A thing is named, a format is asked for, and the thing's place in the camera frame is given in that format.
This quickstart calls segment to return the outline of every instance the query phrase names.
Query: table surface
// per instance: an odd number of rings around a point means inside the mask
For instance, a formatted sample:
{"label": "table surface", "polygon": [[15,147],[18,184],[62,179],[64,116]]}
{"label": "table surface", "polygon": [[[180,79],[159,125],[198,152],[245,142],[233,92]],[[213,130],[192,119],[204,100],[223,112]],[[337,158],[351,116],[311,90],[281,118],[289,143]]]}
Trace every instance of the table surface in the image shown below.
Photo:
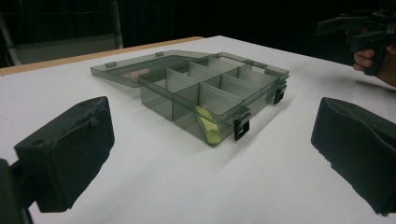
{"label": "table surface", "polygon": [[[210,147],[143,106],[138,88],[90,71],[171,49],[284,68],[288,88],[239,141]],[[351,66],[219,35],[0,72],[0,158],[8,163],[18,159],[16,144],[71,106],[98,96],[110,104],[116,142],[98,176],[66,212],[32,204],[35,223],[396,223],[395,214],[377,215],[310,142],[322,97],[396,122],[395,89]]]}

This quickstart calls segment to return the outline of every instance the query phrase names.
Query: black background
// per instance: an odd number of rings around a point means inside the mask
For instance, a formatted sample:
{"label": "black background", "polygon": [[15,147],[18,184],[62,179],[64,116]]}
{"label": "black background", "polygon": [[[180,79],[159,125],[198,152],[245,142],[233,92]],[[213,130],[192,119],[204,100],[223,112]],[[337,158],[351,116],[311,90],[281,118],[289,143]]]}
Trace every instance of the black background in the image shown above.
{"label": "black background", "polygon": [[[231,38],[352,64],[345,31],[316,36],[318,21],[354,10],[377,9],[376,1],[119,1],[125,48],[190,36]],[[113,30],[106,0],[3,0],[0,9],[14,45]],[[10,66],[1,35],[0,65]]]}

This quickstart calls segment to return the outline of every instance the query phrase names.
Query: plastic storage box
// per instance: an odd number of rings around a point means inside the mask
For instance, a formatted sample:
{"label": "plastic storage box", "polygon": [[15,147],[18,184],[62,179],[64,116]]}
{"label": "plastic storage box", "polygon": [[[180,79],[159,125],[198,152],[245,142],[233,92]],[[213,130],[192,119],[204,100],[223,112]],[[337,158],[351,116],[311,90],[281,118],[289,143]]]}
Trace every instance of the plastic storage box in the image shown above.
{"label": "plastic storage box", "polygon": [[91,67],[94,76],[140,88],[142,104],[215,147],[283,98],[289,71],[230,53],[169,50]]}

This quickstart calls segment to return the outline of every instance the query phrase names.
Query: human hand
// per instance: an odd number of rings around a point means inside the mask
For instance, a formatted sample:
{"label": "human hand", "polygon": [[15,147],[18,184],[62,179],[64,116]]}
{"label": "human hand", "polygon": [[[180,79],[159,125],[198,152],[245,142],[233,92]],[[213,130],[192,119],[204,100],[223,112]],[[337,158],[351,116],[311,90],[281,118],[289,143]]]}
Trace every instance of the human hand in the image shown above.
{"label": "human hand", "polygon": [[[372,58],[374,55],[375,52],[373,49],[355,52],[353,69],[356,71],[364,71],[364,68],[371,67],[373,65]],[[392,42],[387,46],[387,55],[376,77],[396,87],[396,42]]]}

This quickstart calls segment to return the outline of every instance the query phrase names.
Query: wooden table edge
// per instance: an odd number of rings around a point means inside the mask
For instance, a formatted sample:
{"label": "wooden table edge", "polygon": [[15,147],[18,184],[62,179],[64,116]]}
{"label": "wooden table edge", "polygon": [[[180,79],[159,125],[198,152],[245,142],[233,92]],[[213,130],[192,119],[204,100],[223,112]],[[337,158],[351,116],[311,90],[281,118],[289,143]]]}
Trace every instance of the wooden table edge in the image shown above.
{"label": "wooden table edge", "polygon": [[189,41],[199,40],[199,39],[204,39],[204,37],[192,36],[192,37],[168,40],[168,41],[163,41],[163,42],[158,42],[158,43],[153,43],[153,44],[135,46],[135,47],[125,48],[125,49],[113,49],[113,50],[108,50],[108,51],[103,51],[103,52],[84,54],[84,55],[79,55],[79,56],[75,56],[75,57],[62,58],[62,59],[51,60],[51,61],[40,62],[40,63],[28,63],[28,64],[22,64],[22,65],[18,65],[18,66],[5,67],[5,68],[0,69],[0,77],[19,73],[19,72],[26,72],[26,71],[32,71],[32,70],[46,68],[46,67],[52,67],[52,66],[56,66],[56,65],[62,65],[62,64],[66,64],[66,63],[76,63],[76,62],[81,62],[81,61],[85,61],[85,60],[106,57],[106,56],[110,56],[110,55],[114,55],[114,54],[132,52],[132,51],[141,50],[141,49],[152,49],[152,48],[157,48],[157,47],[162,47],[162,46],[167,46],[167,45],[174,45],[174,44],[179,44],[179,43],[184,43],[184,42],[189,42]]}

